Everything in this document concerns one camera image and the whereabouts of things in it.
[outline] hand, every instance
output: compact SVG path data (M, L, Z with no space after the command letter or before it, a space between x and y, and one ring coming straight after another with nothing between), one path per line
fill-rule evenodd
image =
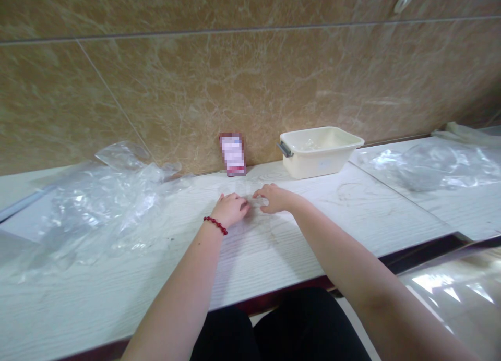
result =
M257 198L258 196L268 199L268 205L261 206L261 211L265 213L291 211L292 207L303 199L300 195L279 188L275 184L263 185L252 197Z
M221 194L210 217L216 219L223 227L229 228L242 220L250 209L247 199L241 198L237 193L226 197Z

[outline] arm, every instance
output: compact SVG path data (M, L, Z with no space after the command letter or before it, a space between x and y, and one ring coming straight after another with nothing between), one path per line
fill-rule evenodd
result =
M233 193L221 197L211 217L228 228L250 206ZM223 234L204 222L139 324L122 360L188 360L204 325Z
M306 199L275 184L259 195L269 201L263 212L291 212L383 360L477 360L372 253Z

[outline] white plastic basket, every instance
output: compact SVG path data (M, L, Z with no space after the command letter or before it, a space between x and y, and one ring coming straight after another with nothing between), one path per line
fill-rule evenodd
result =
M294 178L339 172L364 140L338 127L290 131L280 135L283 165Z

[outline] person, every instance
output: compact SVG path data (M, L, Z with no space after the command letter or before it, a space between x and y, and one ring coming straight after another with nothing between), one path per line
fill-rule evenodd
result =
M351 304L382 360L478 360L373 254L305 198L264 185L261 211L289 211L327 277ZM229 228L250 209L221 194L211 218ZM122 360L369 360L336 300L324 290L292 292L252 328L236 307L208 314L224 234L204 221L155 298Z

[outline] floor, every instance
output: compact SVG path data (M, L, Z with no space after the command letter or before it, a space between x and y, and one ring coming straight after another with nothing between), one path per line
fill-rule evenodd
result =
M501 358L501 248L401 275L400 280L483 361ZM338 303L373 361L380 358L345 298ZM255 325L266 313L250 318Z

